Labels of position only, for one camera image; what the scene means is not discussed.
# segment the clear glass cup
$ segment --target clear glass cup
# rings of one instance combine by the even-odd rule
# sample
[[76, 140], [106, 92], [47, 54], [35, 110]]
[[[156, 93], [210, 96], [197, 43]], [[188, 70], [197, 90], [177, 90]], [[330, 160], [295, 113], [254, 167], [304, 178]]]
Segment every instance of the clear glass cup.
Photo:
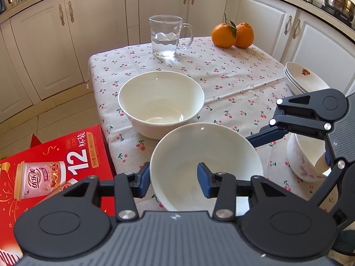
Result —
[[[173, 57], [176, 50], [186, 50], [193, 41], [192, 26], [182, 23], [182, 18], [171, 15], [155, 15], [149, 18], [150, 37], [153, 54], [159, 58]], [[179, 44], [180, 32], [187, 27], [191, 32], [189, 43], [182, 47]]]

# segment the cardboard box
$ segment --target cardboard box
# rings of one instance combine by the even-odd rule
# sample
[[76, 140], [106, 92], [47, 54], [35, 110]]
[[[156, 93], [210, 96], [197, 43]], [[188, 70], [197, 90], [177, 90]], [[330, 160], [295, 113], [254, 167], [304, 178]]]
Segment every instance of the cardboard box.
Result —
[[[1, 160], [0, 266], [22, 257], [13, 227], [24, 211], [88, 175], [111, 180], [115, 174], [100, 125], [44, 144], [33, 135], [30, 149]], [[114, 215], [113, 197], [103, 197], [101, 209]]]

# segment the orange fruit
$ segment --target orange fruit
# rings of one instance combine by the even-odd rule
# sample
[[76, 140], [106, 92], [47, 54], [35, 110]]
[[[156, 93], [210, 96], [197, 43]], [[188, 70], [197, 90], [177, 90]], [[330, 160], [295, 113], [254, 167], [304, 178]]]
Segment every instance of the orange fruit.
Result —
[[212, 42], [221, 48], [230, 48], [234, 45], [236, 37], [229, 24], [219, 24], [211, 32]]
[[238, 48], [248, 48], [254, 42], [253, 28], [248, 23], [240, 23], [237, 25], [237, 41], [235, 46]]

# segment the stainless steel pot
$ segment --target stainless steel pot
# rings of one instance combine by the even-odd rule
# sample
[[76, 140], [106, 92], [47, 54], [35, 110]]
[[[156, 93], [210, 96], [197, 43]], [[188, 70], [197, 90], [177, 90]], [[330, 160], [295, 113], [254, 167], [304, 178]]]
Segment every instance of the stainless steel pot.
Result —
[[326, 7], [339, 11], [350, 22], [355, 16], [355, 4], [350, 0], [324, 0]]

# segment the table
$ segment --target table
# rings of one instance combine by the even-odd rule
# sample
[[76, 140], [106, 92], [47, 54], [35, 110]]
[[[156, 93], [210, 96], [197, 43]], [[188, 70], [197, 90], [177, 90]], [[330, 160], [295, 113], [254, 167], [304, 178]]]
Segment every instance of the table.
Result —
[[[195, 38], [186, 51], [172, 59], [153, 56], [151, 44], [129, 46], [93, 55], [89, 60], [92, 85], [117, 173], [137, 172], [149, 161], [157, 140], [137, 133], [118, 105], [118, 91], [130, 78], [149, 71], [181, 72], [197, 81], [205, 93], [205, 106], [194, 122], [227, 126], [243, 136], [257, 133], [268, 124], [277, 98], [293, 95], [283, 73], [284, 66], [255, 46], [248, 49], [221, 49], [210, 37]], [[144, 99], [146, 93], [137, 93]], [[257, 148], [264, 176], [285, 189], [309, 199], [321, 182], [308, 183], [298, 178], [286, 158], [288, 135]], [[334, 190], [321, 207], [328, 211], [337, 200]], [[164, 210], [150, 187], [137, 209]]]

